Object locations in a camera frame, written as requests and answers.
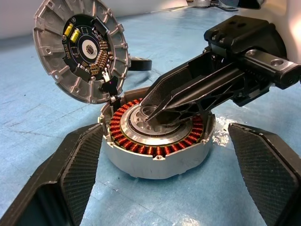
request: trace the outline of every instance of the black circuit board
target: black circuit board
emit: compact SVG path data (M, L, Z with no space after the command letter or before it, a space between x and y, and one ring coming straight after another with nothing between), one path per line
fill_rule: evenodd
M85 15L70 18L64 32L70 24L72 30L68 36L64 35L62 40L66 53L65 63L74 74L87 82L103 79L103 74L110 71L107 65L110 67L112 63L106 28L99 21ZM72 41L72 35L77 29L79 34Z

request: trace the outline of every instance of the blue tabletop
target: blue tabletop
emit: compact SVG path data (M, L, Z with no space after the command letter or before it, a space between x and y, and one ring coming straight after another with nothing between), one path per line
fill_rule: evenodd
M217 8L186 8L120 18L131 55L153 60L152 71L128 73L124 90L149 86L199 55L206 47L204 32L232 15ZM97 122L101 105L64 94L45 73L31 36L0 41L0 65L2 216L65 135ZM300 155L300 97L297 84L271 88L245 107L231 101L217 107L214 148L199 167L170 179L132 178L101 152L82 225L264 226L226 128L236 121L277 133Z

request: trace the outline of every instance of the white wall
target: white wall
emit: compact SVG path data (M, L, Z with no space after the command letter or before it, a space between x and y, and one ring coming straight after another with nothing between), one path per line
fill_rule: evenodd
M103 0L115 16L187 6L186 0ZM42 0L0 0L0 39L30 34Z

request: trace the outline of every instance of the yellow capacitor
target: yellow capacitor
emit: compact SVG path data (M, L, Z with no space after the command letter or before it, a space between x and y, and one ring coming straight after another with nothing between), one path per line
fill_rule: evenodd
M73 28L73 24L70 23L70 24L68 25L68 27L66 28L65 32L64 32L64 35L65 35L66 37L69 36L69 34L70 34L71 31L72 31L72 28Z
M73 32L73 34L70 37L70 40L73 43L75 43L77 41L77 39L79 38L79 34L80 34L79 29L75 29L74 32Z

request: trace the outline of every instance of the white surface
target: white surface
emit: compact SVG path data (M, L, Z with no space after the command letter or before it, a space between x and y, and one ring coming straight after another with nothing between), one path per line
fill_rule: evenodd
M0 39L30 34L33 15L42 2L42 0L0 0ZM103 2L112 9L115 16L187 6L186 0L104 0Z
M242 16L275 24L290 61L301 64L301 0L266 0L260 10L241 10Z

